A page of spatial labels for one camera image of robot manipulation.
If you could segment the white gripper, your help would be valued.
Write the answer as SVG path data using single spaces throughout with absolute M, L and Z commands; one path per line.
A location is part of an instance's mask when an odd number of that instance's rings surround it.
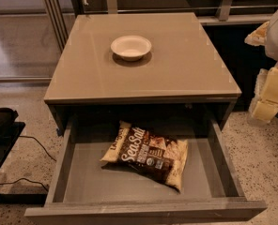
M 278 61 L 278 9 L 269 22 L 264 22 L 249 34 L 244 42 L 264 46 L 268 57 Z M 255 96 L 249 114 L 255 120 L 269 123 L 278 113 L 278 62 L 269 70 L 261 68 L 256 77 Z

